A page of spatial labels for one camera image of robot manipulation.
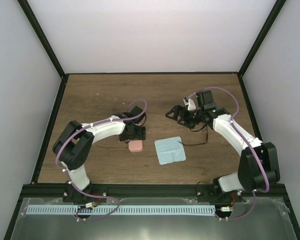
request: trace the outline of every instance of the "black wire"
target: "black wire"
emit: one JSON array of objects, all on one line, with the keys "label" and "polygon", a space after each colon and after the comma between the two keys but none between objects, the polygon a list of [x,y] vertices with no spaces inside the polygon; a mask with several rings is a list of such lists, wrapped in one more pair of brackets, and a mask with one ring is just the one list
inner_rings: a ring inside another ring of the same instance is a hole
[{"label": "black wire", "polygon": [[203,130],[206,126],[207,126],[207,124],[203,125],[203,127],[200,128],[200,129],[198,129],[198,130],[192,130],[192,129],[190,128],[190,131],[191,131],[191,132],[194,132],[194,133],[197,133],[197,132],[200,132],[201,130]]},{"label": "black wire", "polygon": [[204,126],[203,126],[203,128],[205,127],[205,130],[206,130],[206,134],[205,134],[205,142],[202,142],[202,143],[195,143],[195,144],[185,144],[185,143],[183,143],[183,142],[181,142],[181,141],[179,141],[179,143],[181,143],[183,146],[198,146],[198,145],[204,145],[204,144],[207,144],[208,143],[208,138],[209,138],[209,134],[208,134],[208,125],[207,124],[205,124]]},{"label": "black wire", "polygon": [[206,144],[206,142],[196,143],[196,144],[184,144],[181,141],[179,143],[181,143],[183,146],[198,146],[198,145],[204,145],[204,144]]},{"label": "black wire", "polygon": [[199,183],[205,183],[205,184],[210,185],[210,183],[207,183],[206,181],[199,181],[199,182],[197,183],[197,185],[199,185]]}]

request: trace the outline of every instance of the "white wall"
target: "white wall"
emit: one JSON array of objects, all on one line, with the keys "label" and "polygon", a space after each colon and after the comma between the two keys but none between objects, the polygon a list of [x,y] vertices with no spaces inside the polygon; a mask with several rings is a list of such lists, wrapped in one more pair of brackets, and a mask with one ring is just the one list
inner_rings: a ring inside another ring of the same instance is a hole
[{"label": "white wall", "polygon": [[30,182],[60,78],[16,0],[0,0],[0,240]]},{"label": "white wall", "polygon": [[264,140],[277,147],[300,225],[300,0],[286,2],[244,83]]},{"label": "white wall", "polygon": [[239,71],[275,0],[29,0],[66,73]]}]

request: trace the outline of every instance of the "metal edge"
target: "metal edge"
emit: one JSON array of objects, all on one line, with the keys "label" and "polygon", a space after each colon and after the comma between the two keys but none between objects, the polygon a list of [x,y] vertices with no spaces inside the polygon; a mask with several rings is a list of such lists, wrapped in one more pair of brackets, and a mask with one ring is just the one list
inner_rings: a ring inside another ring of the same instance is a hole
[{"label": "metal edge", "polygon": [[27,17],[29,23],[31,24],[35,34],[37,35],[37,37],[39,38],[44,50],[46,51],[46,53],[48,54],[52,64],[54,65],[56,71],[58,72],[59,76],[61,78],[65,77],[65,72],[62,69],[57,56],[55,54],[55,52],[53,51],[44,31],[42,30],[34,12],[32,11],[29,3],[27,0],[17,0],[20,7],[22,8],[25,16]]},{"label": "metal edge", "polygon": [[51,112],[51,115],[50,115],[50,118],[49,118],[49,122],[48,122],[46,131],[45,131],[45,134],[44,134],[44,137],[43,137],[43,141],[42,141],[42,145],[41,145],[40,152],[39,152],[39,155],[38,155],[38,159],[37,159],[36,164],[35,164],[33,175],[32,175],[32,178],[31,178],[31,182],[36,183],[38,181],[39,174],[40,174],[40,171],[41,171],[41,167],[42,167],[42,164],[44,162],[46,152],[47,152],[47,149],[48,149],[48,144],[49,144],[49,141],[50,141],[50,137],[51,137],[51,134],[52,134],[52,131],[54,129],[54,125],[55,125],[55,122],[56,122],[56,119],[57,119],[59,107],[60,107],[64,92],[65,92],[65,89],[66,89],[68,78],[69,78],[69,74],[66,74],[65,77],[63,77],[61,79],[60,86],[59,86],[59,89],[58,89],[58,92],[57,92],[57,95],[56,95],[56,98],[55,98],[55,101],[54,101],[54,105],[53,105],[53,108],[52,108],[52,112]]},{"label": "metal edge", "polygon": [[247,89],[246,89],[244,80],[243,80],[242,76],[240,76],[239,74],[237,76],[238,76],[239,84],[240,84],[241,91],[242,91],[242,94],[243,94],[243,98],[244,98],[244,101],[245,101],[245,105],[246,105],[246,108],[248,110],[248,114],[249,114],[249,117],[250,117],[250,121],[251,121],[251,124],[252,124],[254,134],[257,138],[259,138],[262,141],[261,132],[260,132],[260,129],[259,129],[259,126],[258,126],[258,123],[257,123],[257,119],[256,119],[254,110],[252,108],[252,105],[251,105],[251,102],[250,102],[250,99],[249,99],[249,95],[247,93]]},{"label": "metal edge", "polygon": [[12,234],[14,233],[16,221],[17,221],[17,218],[18,218],[18,215],[19,215],[19,212],[20,212],[20,208],[21,208],[21,205],[22,205],[22,200],[23,200],[23,198],[21,198],[21,199],[19,198],[19,200],[17,201],[17,203],[15,205],[10,223],[9,223],[8,228],[7,228],[7,230],[5,232],[5,235],[4,235],[4,240],[10,240],[11,237],[12,237]]},{"label": "metal edge", "polygon": [[[181,196],[184,196],[184,194],[189,194],[196,190],[197,187],[204,187],[208,186],[207,184],[186,184],[186,185],[178,185],[178,184],[93,184],[95,187],[100,189],[107,189],[112,194],[115,194],[116,190],[120,191],[118,194],[121,195],[121,197],[132,197],[131,193],[137,193],[140,190],[142,191],[149,191],[153,194],[155,194],[157,197],[160,197],[157,193],[158,190],[162,191],[164,190],[163,197],[167,197],[170,194],[174,197],[176,197],[175,194],[180,194]],[[11,239],[11,236],[13,234],[15,224],[18,218],[18,214],[20,212],[20,208],[22,205],[23,198],[63,198],[65,189],[67,189],[69,185],[67,183],[36,183],[36,184],[26,184],[22,187],[20,197],[18,199],[18,202],[16,204],[16,207],[14,209],[13,215],[11,217],[9,226],[7,228],[4,240]],[[290,208],[290,219],[293,224],[293,229],[295,230],[295,234],[297,235],[298,239],[300,239],[300,228],[298,225],[298,221],[294,215],[292,206],[290,204],[289,196],[287,194],[286,188],[284,184],[274,184],[271,186],[271,190],[268,193],[262,193],[257,192],[257,197],[283,197],[285,200],[285,204],[288,208]],[[252,193],[250,192],[243,192],[242,197],[252,197]]]},{"label": "metal edge", "polygon": [[158,72],[88,72],[88,73],[69,73],[70,75],[169,75],[169,74],[180,74],[180,75],[192,75],[192,74],[238,74],[236,71],[158,71]]},{"label": "metal edge", "polygon": [[283,201],[284,201],[284,204],[285,206],[289,209],[289,218],[290,218],[290,221],[292,223],[292,227],[293,227],[293,230],[294,230],[294,233],[295,233],[295,236],[296,236],[296,239],[300,240],[300,226],[299,226],[299,223],[298,223],[298,220],[297,220],[297,217],[295,215],[295,212],[294,212],[294,209],[292,207],[292,204],[290,202],[290,199],[289,199],[289,195],[287,194],[286,197],[283,197]]},{"label": "metal edge", "polygon": [[256,37],[248,55],[246,56],[240,70],[239,70],[239,76],[243,77],[253,61],[257,51],[259,50],[261,44],[263,43],[264,39],[266,38],[269,30],[271,29],[272,25],[274,24],[277,16],[279,15],[282,7],[285,5],[286,0],[276,0],[274,3],[268,17],[266,18],[258,36]]}]

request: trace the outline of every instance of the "cable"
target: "cable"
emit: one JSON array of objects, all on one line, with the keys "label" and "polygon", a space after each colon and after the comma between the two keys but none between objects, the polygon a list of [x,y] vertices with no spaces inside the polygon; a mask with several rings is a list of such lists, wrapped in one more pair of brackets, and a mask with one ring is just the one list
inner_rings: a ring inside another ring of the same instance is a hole
[{"label": "cable", "polygon": [[206,129],[206,135],[205,135],[205,142],[202,142],[202,143],[195,143],[195,144],[185,144],[183,143],[182,141],[179,141],[179,143],[181,143],[183,146],[198,146],[198,145],[204,145],[204,144],[207,144],[208,143],[208,137],[209,137],[209,134],[208,134],[208,125],[205,124],[203,127],[205,127]]},{"label": "cable", "polygon": [[198,130],[192,130],[192,129],[190,128],[190,131],[191,131],[191,132],[194,132],[194,133],[197,133],[197,132],[200,132],[201,130],[203,130],[206,126],[207,126],[207,124],[203,125],[203,127],[201,127],[201,128],[198,129]]},{"label": "cable", "polygon": [[254,148],[252,147],[252,145],[251,145],[251,144],[249,143],[249,141],[245,138],[245,136],[242,135],[242,133],[236,128],[236,126],[235,126],[235,124],[234,124],[234,118],[235,118],[235,116],[236,116],[236,115],[238,114],[238,112],[239,112],[239,103],[238,103],[238,100],[236,99],[236,97],[235,97],[231,92],[229,92],[228,90],[226,90],[226,89],[224,89],[224,88],[222,88],[222,87],[218,87],[218,86],[210,86],[210,87],[206,87],[206,88],[204,88],[204,89],[202,89],[202,90],[200,90],[200,91],[198,91],[198,92],[192,93],[190,96],[188,96],[188,98],[192,97],[192,96],[195,95],[196,93],[200,93],[200,92],[203,92],[203,91],[209,90],[209,89],[219,89],[219,90],[222,90],[222,91],[226,92],[227,94],[229,94],[229,95],[233,98],[233,100],[234,100],[234,102],[235,102],[235,104],[236,104],[236,111],[235,111],[235,113],[231,116],[231,119],[230,119],[230,125],[233,127],[233,129],[236,131],[236,133],[243,139],[243,141],[247,144],[247,146],[248,146],[249,149],[251,150],[252,155],[253,155],[253,157],[255,158],[255,161],[256,161],[256,163],[258,164],[259,169],[260,169],[260,171],[261,171],[261,173],[262,173],[262,176],[263,176],[264,182],[265,182],[265,189],[264,189],[264,190],[263,190],[263,189],[258,189],[258,191],[260,191],[260,192],[262,192],[262,193],[267,193],[267,192],[269,191],[270,184],[269,184],[269,180],[268,180],[268,178],[267,178],[266,172],[265,172],[265,170],[264,170],[264,167],[262,166],[262,163],[261,163],[261,161],[260,161],[260,159],[259,159],[259,157],[258,157],[256,151],[255,151]]},{"label": "cable", "polygon": [[243,219],[244,217],[248,216],[253,211],[253,209],[256,206],[257,198],[256,198],[255,191],[252,191],[252,195],[253,195],[253,204],[252,204],[252,207],[245,214],[243,214],[241,216],[234,217],[234,218],[223,218],[223,217],[219,217],[217,214],[214,214],[215,217],[218,218],[220,221],[221,220],[223,220],[223,221],[235,221],[235,220]]},{"label": "cable", "polygon": [[[92,122],[90,125],[87,125],[85,127],[82,127],[80,128],[79,130],[77,130],[76,132],[74,132],[65,142],[64,144],[61,146],[59,152],[57,153],[56,157],[55,157],[55,164],[60,167],[60,168],[64,168],[63,165],[60,164],[60,156],[61,156],[61,153],[63,152],[63,150],[66,148],[66,146],[68,145],[69,142],[72,141],[72,139],[77,136],[78,134],[80,134],[81,132],[83,132],[84,130],[86,129],[89,129],[89,128],[93,128],[95,126],[98,126],[98,125],[101,125],[101,124],[105,124],[105,123],[109,123],[109,122],[123,122],[123,121],[129,121],[129,120],[133,120],[133,119],[137,119],[139,118],[140,116],[142,116],[145,112],[146,112],[146,109],[147,109],[147,101],[144,100],[143,98],[138,98],[136,100],[134,100],[133,102],[131,102],[128,106],[128,108],[130,108],[134,103],[138,102],[138,101],[143,101],[144,102],[144,108],[143,108],[143,111],[136,115],[136,116],[133,116],[133,117],[128,117],[128,118],[124,118],[124,119],[121,119],[121,118],[106,118],[106,119],[103,119],[103,120],[100,120],[100,121],[96,121],[96,122]],[[101,219],[101,218],[105,218],[109,215],[111,215],[112,213],[114,213],[115,211],[117,211],[117,209],[119,208],[119,205],[120,205],[120,202],[117,198],[115,197],[111,197],[111,196],[98,196],[98,195],[91,195],[91,194],[88,194],[82,190],[80,190],[73,182],[71,183],[71,185],[73,186],[73,188],[75,190],[77,190],[79,193],[81,193],[82,195],[85,195],[87,197],[90,197],[90,198],[95,198],[95,199],[112,199],[112,200],[116,200],[117,201],[117,207],[112,210],[111,212],[105,214],[105,215],[102,215],[102,216],[99,216],[99,217],[94,217],[94,218],[88,218],[87,220],[96,220],[96,219]]]},{"label": "cable", "polygon": [[235,199],[235,195],[233,193],[230,193],[230,196],[232,197],[232,211],[233,211],[233,210],[235,210],[236,199]]}]

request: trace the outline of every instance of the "perforated metal strip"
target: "perforated metal strip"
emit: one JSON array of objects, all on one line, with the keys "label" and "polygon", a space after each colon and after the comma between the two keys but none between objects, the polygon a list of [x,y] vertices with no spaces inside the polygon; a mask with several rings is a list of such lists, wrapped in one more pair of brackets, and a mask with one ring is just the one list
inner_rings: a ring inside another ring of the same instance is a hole
[{"label": "perforated metal strip", "polygon": [[[78,205],[28,205],[27,215],[73,215],[78,211]],[[83,210],[79,215],[104,215],[116,206],[99,205],[93,210]],[[194,215],[214,216],[216,208],[213,205],[121,205],[113,215]]]}]

